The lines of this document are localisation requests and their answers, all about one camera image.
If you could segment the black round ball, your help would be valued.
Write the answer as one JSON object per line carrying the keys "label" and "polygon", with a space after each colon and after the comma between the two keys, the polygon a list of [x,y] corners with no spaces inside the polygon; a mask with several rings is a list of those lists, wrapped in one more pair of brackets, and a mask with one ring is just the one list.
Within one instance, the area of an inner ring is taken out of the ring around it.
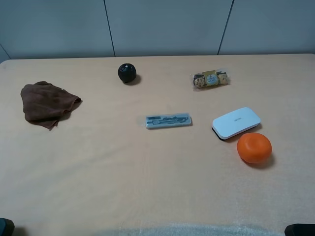
{"label": "black round ball", "polygon": [[130,83],[137,76],[136,68],[133,64],[124,63],[118,69],[118,76],[123,83]]}

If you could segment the black object bottom right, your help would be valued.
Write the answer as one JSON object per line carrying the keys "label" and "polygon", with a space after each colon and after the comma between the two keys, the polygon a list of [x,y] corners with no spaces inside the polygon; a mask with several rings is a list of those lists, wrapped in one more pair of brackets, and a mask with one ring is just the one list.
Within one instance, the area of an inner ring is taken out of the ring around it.
{"label": "black object bottom right", "polygon": [[284,233],[285,236],[315,236],[315,224],[292,224]]}

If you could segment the black object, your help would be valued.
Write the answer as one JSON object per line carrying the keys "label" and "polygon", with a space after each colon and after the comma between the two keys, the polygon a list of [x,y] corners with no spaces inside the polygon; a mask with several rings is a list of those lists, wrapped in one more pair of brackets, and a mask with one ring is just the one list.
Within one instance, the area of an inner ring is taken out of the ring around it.
{"label": "black object", "polygon": [[315,236],[315,224],[292,224],[284,233],[285,236]]}
{"label": "black object", "polygon": [[14,223],[5,218],[0,218],[0,236],[12,236],[15,229]]}

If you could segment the grey clear tool case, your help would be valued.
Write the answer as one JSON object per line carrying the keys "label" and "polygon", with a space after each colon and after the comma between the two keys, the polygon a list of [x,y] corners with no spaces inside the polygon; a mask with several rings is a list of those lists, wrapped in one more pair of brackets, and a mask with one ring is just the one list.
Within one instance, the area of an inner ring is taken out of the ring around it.
{"label": "grey clear tool case", "polygon": [[152,116],[146,116],[145,125],[147,129],[161,129],[161,128],[191,126],[192,119],[189,113],[152,115]]}

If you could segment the white flat eraser box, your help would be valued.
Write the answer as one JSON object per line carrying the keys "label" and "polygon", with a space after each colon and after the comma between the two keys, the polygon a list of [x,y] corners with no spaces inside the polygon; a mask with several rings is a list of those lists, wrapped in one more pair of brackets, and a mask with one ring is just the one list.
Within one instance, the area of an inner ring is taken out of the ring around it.
{"label": "white flat eraser box", "polygon": [[258,126],[260,122],[260,117],[252,109],[243,107],[214,119],[212,129],[221,140],[227,140]]}

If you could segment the black object bottom left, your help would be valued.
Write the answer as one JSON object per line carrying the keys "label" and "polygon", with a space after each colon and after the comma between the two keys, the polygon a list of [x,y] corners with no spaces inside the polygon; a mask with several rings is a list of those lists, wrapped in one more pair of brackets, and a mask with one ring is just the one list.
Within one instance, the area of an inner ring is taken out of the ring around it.
{"label": "black object bottom left", "polygon": [[5,218],[0,218],[0,236],[12,236],[15,229],[14,223]]}

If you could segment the chocolate balls clear pack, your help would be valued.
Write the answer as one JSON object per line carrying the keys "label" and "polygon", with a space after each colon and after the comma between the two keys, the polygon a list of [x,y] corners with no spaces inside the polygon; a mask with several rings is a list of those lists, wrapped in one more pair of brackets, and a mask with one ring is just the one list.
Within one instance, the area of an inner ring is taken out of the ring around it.
{"label": "chocolate balls clear pack", "polygon": [[225,70],[211,70],[192,75],[192,84],[195,89],[207,89],[228,85],[230,77]]}

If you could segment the brown crumpled cloth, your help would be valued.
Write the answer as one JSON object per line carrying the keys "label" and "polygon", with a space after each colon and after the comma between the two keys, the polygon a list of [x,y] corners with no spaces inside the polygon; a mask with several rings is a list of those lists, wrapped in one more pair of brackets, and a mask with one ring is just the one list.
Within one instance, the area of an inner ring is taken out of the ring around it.
{"label": "brown crumpled cloth", "polygon": [[46,81],[25,85],[20,95],[25,120],[48,130],[82,102],[80,97]]}

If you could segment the orange round fruit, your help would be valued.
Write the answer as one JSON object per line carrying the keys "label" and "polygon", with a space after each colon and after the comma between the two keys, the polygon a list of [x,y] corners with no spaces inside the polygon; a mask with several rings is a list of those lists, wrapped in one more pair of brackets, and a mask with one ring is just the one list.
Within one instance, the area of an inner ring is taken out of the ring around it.
{"label": "orange round fruit", "polygon": [[260,133],[246,133],[240,137],[237,151],[243,161],[262,164],[270,157],[272,145],[269,139]]}

